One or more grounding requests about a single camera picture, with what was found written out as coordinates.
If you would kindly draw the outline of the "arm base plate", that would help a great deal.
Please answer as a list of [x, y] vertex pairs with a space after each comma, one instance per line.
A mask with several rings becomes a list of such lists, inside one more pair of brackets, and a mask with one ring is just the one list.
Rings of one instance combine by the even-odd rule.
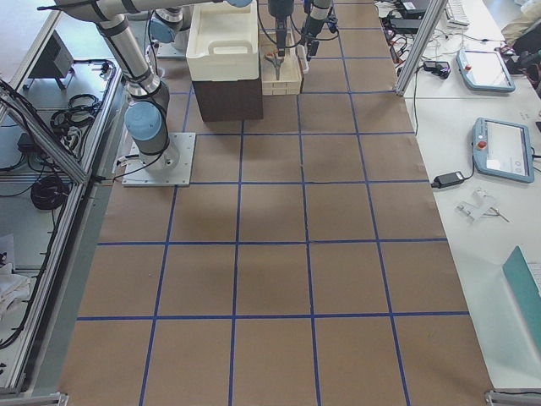
[[128, 175], [122, 177], [126, 187], [189, 186], [193, 166], [195, 133], [170, 133], [169, 146], [161, 158], [153, 161], [149, 156], [140, 156], [139, 148], [132, 142], [129, 154], [136, 157], [127, 161]]

